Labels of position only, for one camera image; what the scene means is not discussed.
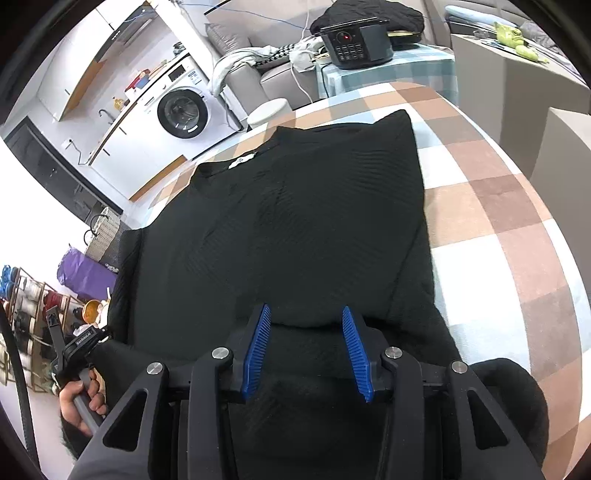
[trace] metal screw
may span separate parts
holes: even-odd
[[[464,362],[456,360],[452,363],[452,370],[457,374],[465,374],[468,371],[468,366]]]
[[[221,360],[223,358],[226,358],[229,354],[230,354],[230,350],[228,350],[224,346],[219,346],[212,352],[212,357],[217,358],[218,360]]]
[[[386,356],[388,358],[400,358],[402,356],[402,350],[397,346],[389,346],[386,348]]]
[[[162,371],[162,364],[159,362],[154,362],[153,364],[149,364],[146,371],[148,372],[149,375],[158,375]]]

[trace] small table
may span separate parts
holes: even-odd
[[[415,44],[394,50],[387,63],[365,69],[342,70],[329,63],[316,64],[320,98],[333,97],[384,82],[411,82],[431,87],[457,105],[456,62],[453,53]]]

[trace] bottle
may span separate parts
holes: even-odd
[[[123,110],[125,101],[122,98],[113,97],[113,104],[118,111]]]

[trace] sneaker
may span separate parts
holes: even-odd
[[[10,282],[10,272],[10,265],[4,265],[4,268],[2,269],[2,276],[0,277],[0,283],[4,285],[5,283]]]
[[[14,291],[14,282],[9,281],[0,286],[0,298],[10,301]]]

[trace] black pillow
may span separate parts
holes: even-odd
[[[279,65],[283,65],[290,61],[290,52],[296,46],[295,43],[290,43],[288,45],[283,45],[277,52],[270,58],[266,60],[261,60],[255,63],[255,68],[261,72],[266,72],[267,70],[274,69]]]

